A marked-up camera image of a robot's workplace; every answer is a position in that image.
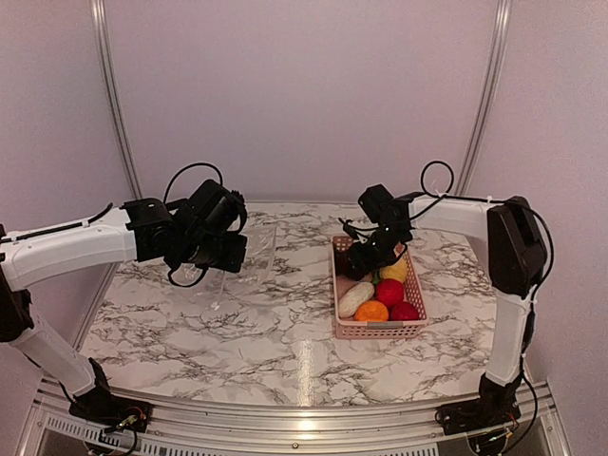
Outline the dark maroon toy food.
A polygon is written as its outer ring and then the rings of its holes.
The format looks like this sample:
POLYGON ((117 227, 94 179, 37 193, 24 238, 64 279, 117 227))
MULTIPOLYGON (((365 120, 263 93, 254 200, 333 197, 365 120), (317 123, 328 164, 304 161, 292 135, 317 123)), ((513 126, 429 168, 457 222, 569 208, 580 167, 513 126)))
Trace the dark maroon toy food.
POLYGON ((343 276, 348 280, 352 281, 361 281, 368 273, 365 270, 360 270, 357 268, 352 268, 349 265, 340 266, 336 268, 336 275, 343 276))

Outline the clear zip top bag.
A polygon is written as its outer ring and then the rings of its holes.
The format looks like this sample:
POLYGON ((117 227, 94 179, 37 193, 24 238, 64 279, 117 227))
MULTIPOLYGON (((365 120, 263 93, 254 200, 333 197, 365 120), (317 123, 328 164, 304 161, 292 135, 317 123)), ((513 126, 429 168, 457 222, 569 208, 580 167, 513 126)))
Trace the clear zip top bag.
POLYGON ((190 289, 194 297, 208 301, 213 309, 222 301, 253 293, 270 277, 276 256, 276 225, 245 228, 240 235, 246 243, 238 250, 229 250, 237 262, 228 270, 220 269, 218 261, 206 270, 201 265, 183 264, 170 278, 190 289))

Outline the pink plastic basket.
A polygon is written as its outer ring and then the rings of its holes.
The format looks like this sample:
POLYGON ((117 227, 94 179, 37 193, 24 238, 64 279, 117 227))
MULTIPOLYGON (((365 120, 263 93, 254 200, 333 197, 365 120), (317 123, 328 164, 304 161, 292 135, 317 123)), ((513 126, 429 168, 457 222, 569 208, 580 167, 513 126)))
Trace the pink plastic basket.
POLYGON ((406 248, 395 247, 398 260, 360 279, 344 275, 353 240, 334 236, 330 244, 333 328, 338 339, 411 339, 428 323, 428 313, 406 248))

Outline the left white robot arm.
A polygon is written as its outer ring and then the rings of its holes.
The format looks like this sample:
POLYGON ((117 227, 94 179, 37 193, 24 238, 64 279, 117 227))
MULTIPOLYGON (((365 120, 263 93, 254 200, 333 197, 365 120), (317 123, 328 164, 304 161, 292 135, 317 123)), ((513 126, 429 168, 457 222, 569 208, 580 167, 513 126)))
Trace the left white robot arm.
POLYGON ((101 423, 120 414, 103 370, 79 354, 30 307, 29 286, 89 267, 161 258, 171 273, 192 264, 201 272, 237 273, 247 238, 247 211, 237 194, 207 202, 165 204, 137 199, 97 216, 38 231, 1 236, 1 341, 59 380, 101 423))

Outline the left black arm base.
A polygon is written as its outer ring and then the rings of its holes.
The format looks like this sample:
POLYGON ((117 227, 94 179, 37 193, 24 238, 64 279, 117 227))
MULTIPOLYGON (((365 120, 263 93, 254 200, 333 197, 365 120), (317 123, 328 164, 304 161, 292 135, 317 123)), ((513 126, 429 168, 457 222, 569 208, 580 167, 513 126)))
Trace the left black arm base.
POLYGON ((148 402, 94 391, 76 396, 69 408, 71 415, 105 425, 107 428, 117 428, 119 423, 135 416, 136 421, 126 427, 137 432, 146 431, 151 411, 152 405, 148 402))

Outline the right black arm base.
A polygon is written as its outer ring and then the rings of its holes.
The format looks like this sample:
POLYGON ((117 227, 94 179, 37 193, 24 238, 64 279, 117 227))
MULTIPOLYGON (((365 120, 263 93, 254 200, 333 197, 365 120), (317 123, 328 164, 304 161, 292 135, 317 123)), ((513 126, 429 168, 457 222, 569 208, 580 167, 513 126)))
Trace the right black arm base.
POLYGON ((436 409, 435 421, 445 435, 514 424, 522 414, 516 400, 496 406, 481 398, 443 404, 436 409))

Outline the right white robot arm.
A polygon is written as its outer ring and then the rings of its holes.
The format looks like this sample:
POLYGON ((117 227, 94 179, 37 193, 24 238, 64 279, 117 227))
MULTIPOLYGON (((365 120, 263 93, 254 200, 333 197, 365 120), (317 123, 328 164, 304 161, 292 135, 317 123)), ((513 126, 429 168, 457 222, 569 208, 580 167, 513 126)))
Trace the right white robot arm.
POLYGON ((497 299, 492 351, 480 388, 517 387, 534 331, 533 304, 548 271, 546 238, 528 201, 421 191, 394 197, 378 184, 368 188, 358 203, 375 226, 366 240, 356 240, 337 258, 336 271, 352 280, 395 264, 396 247, 410 242, 415 229, 471 239, 497 299))

